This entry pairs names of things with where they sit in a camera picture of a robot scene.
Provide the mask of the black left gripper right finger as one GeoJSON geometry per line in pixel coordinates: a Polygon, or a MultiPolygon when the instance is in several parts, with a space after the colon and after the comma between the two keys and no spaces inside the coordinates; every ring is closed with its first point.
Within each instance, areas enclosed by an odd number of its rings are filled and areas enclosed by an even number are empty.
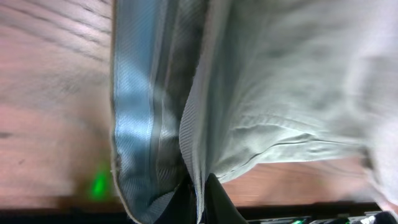
{"type": "Polygon", "coordinates": [[[206,224],[248,224],[214,174],[208,176],[205,184],[204,222],[206,224]]]}

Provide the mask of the khaki green shorts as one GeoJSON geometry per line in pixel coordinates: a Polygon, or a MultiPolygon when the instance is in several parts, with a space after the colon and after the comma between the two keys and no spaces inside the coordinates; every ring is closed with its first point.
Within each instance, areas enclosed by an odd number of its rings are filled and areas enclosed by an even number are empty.
{"type": "Polygon", "coordinates": [[[397,2],[118,1],[113,177],[136,223],[260,163],[362,155],[397,203],[397,2]]]}

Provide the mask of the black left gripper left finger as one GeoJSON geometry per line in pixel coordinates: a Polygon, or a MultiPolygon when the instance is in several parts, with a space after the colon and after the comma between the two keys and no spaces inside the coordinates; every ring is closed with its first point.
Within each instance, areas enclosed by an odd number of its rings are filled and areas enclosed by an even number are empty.
{"type": "Polygon", "coordinates": [[[196,224],[197,202],[193,183],[186,175],[155,224],[196,224]]]}

